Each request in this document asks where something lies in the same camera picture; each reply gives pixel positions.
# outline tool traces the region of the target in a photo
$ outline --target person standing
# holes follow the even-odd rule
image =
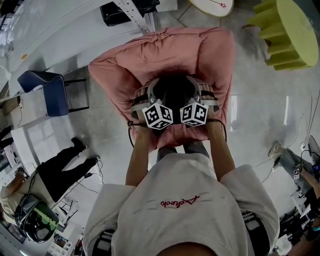
[[[77,167],[63,171],[66,165],[87,145],[78,138],[71,139],[74,146],[63,149],[55,157],[40,164],[28,180],[18,171],[13,181],[0,191],[0,219],[16,225],[15,211],[22,198],[31,194],[44,201],[50,208],[64,195],[70,186],[83,177],[99,161],[98,156],[87,158]]]
[[[289,148],[282,147],[278,141],[272,145],[268,158],[274,159],[275,168],[278,165],[282,166],[305,195],[306,204],[310,204],[311,212],[314,214],[312,229],[309,230],[307,239],[314,240],[320,236],[320,183],[315,179],[312,164],[294,154]],[[296,170],[299,170],[298,179],[294,179]]]
[[[213,89],[203,84],[201,91]],[[212,107],[208,119],[217,119]],[[184,154],[160,148],[148,171],[152,132],[137,127],[125,185],[104,185],[89,216],[87,256],[268,255],[279,236],[274,204],[250,165],[235,167],[221,124],[205,128],[214,169],[202,142],[190,141]]]

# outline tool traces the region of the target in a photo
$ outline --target white table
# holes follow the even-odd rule
[[[117,0],[129,3],[131,0]],[[144,19],[130,16],[138,22],[109,27],[103,22],[99,6],[110,0],[25,0],[12,18],[8,41],[13,50],[7,54],[7,69],[11,72],[9,93],[14,96],[21,87],[18,77],[27,70],[65,74],[84,67],[103,52],[122,45],[143,33],[136,26],[145,23],[154,30],[152,14]],[[0,90],[7,80],[0,70]]]

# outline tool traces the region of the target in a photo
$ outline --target white t-shirt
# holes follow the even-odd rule
[[[114,229],[112,256],[156,256],[186,242],[207,246],[217,256],[254,256],[243,212],[262,221],[272,249],[279,217],[250,165],[236,168],[218,182],[204,155],[172,153],[137,187],[102,188],[83,245],[90,256],[100,234]]]
[[[29,192],[30,183],[33,183],[31,188],[31,194],[39,198],[40,200],[44,201],[49,207],[53,206],[55,202],[53,201],[52,197],[50,196],[44,182],[42,181],[39,173],[33,173],[29,179],[24,181],[21,186],[12,194],[9,193],[9,190],[3,186],[0,191],[0,203],[2,205],[3,210],[8,213],[9,215],[14,216],[15,211],[24,197]],[[16,225],[14,219],[4,214],[4,218],[7,222]]]

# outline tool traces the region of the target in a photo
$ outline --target jeans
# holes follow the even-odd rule
[[[300,160],[300,156],[294,154],[288,148],[285,148],[283,150],[282,155],[280,156],[280,164],[292,179],[294,179],[294,171],[297,169],[296,166],[300,164]],[[301,164],[306,172],[310,173],[312,176],[315,175],[311,163],[302,159]],[[304,195],[306,195],[307,192],[309,192],[312,189],[310,184],[301,175],[299,179],[295,179],[294,181],[301,188]]]
[[[204,144],[202,141],[193,141],[188,144],[183,144],[183,149],[186,154],[194,154],[194,153],[200,153],[207,158],[210,158]],[[168,154],[177,153],[177,150],[174,147],[162,147],[159,148],[156,162],[159,162],[162,158],[164,158]]]
[[[89,158],[77,167],[63,171],[66,165],[82,150],[83,148],[77,148],[75,146],[66,148],[55,157],[43,162],[37,167],[36,170],[53,201],[57,202],[70,186],[81,179],[81,177],[96,165],[96,159]]]

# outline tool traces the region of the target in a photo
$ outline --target green object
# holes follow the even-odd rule
[[[50,225],[50,230],[53,231],[57,228],[58,223],[55,222],[54,220],[52,220],[50,217],[48,217],[47,215],[45,215],[43,212],[41,212],[39,209],[34,208],[33,209],[38,215],[40,215],[41,220],[43,222],[43,224],[49,224]]]

